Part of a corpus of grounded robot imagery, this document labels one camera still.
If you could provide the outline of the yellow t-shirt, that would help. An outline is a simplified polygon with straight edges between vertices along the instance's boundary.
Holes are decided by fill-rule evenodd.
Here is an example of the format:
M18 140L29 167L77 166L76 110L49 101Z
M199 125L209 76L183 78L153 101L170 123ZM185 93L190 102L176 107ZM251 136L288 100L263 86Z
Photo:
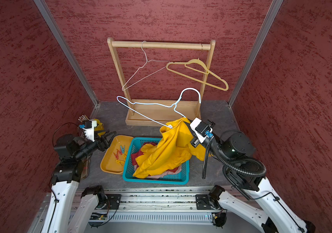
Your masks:
M183 163L195 156L195 152L199 154L190 143L192 134L187 127L188 123L190 120L184 117L161 127L162 139L157 146L141 147L144 154L136 159L139 166L135 168L133 176L146 179L166 171L180 172Z

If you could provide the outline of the light blue wire hanger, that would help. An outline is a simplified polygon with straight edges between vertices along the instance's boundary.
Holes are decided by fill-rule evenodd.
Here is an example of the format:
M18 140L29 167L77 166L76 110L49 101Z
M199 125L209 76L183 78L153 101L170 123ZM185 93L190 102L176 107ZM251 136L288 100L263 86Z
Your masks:
M198 95L196 101L183 101L185 92L194 91ZM202 97L194 88L181 91L177 100L129 100L117 96L117 101L128 108L125 123L130 126L165 126L168 122L186 117L194 119L201 116L200 107Z

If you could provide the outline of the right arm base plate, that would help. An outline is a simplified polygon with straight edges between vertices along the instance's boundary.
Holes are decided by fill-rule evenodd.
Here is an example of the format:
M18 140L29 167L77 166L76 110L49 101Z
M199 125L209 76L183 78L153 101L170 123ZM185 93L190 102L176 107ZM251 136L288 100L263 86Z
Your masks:
M198 210L224 210L218 202L220 200L219 197L207 194L197 194L195 195L195 199Z

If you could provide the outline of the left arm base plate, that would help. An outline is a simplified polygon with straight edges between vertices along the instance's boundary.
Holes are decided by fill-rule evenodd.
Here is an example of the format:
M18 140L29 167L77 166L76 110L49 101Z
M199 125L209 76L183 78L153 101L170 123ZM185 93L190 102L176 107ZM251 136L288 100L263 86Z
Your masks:
M122 195L120 194L107 194L99 195L99 203L96 210L118 210Z

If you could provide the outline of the pink printed t-shirt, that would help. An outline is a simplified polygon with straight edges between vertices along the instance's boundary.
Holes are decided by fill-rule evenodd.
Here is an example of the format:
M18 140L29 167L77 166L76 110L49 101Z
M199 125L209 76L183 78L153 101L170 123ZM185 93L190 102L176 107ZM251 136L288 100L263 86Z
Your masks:
M166 171L160 175L148 176L147 179L158 180L158 179L161 179L161 178L164 178L167 176L171 176L173 178L175 175L178 175L178 174L179 174L178 172Z

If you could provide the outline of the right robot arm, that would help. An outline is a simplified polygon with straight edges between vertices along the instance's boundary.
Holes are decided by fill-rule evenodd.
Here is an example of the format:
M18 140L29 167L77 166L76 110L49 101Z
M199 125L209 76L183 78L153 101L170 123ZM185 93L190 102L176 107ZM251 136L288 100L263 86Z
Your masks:
M222 173L234 189L247 201L255 201L259 208L247 204L228 190L215 185L207 199L209 206L226 210L241 217L262 233L314 233L315 225L298 217L266 177L265 165L253 158L256 148L241 131L233 131L225 141L205 131L191 130L192 146L202 145L222 165Z

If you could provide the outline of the dark red t-shirt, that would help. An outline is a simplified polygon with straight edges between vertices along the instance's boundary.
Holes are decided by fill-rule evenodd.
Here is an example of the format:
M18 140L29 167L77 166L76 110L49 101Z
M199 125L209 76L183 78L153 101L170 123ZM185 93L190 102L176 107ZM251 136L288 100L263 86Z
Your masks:
M146 142L144 145L152 145L152 146L157 146L157 143L154 142ZM142 156L144 154L144 152L142 151L142 149L140 149L138 152L131 154L131 160L132 160L132 165L137 168L139 165L136 161L136 159L140 156Z

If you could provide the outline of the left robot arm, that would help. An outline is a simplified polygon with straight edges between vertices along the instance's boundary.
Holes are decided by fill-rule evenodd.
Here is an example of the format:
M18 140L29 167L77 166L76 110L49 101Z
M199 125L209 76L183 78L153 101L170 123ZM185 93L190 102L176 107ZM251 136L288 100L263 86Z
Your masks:
M70 216L73 200L81 181L84 161L97 150L107 150L116 132L108 132L93 139L74 136L61 136L54 145L58 153L59 163L51 178L51 199L42 228L43 233L82 233L95 210L105 212L113 207L102 186L86 188L82 195L78 210Z

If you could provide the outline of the cream plastic hanger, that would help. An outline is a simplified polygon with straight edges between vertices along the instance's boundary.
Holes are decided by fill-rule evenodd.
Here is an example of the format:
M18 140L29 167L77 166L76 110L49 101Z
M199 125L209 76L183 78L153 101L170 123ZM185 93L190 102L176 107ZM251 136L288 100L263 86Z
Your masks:
M185 69L190 70L190 72L183 73L179 70L173 69L174 67L177 67L177 66L180 66L180 67L183 66ZM218 75L216 75L215 73L210 71L209 68L207 67L207 65L203 61L201 61L200 59L191 59L187 62L169 62L166 65L166 69L169 72L172 72L174 74L185 77L187 79L199 82L200 84L205 85L205 86L209 86L209 87L221 90L221 91L228 91L228 89L229 89L228 83L224 79L222 79L221 77L219 77ZM198 79L194 76L190 76L190 74L192 72L199 73L203 77ZM216 80L220 81L223 84L223 86L218 86L218 85L215 85L213 83L207 82L207 78L209 76L212 76Z

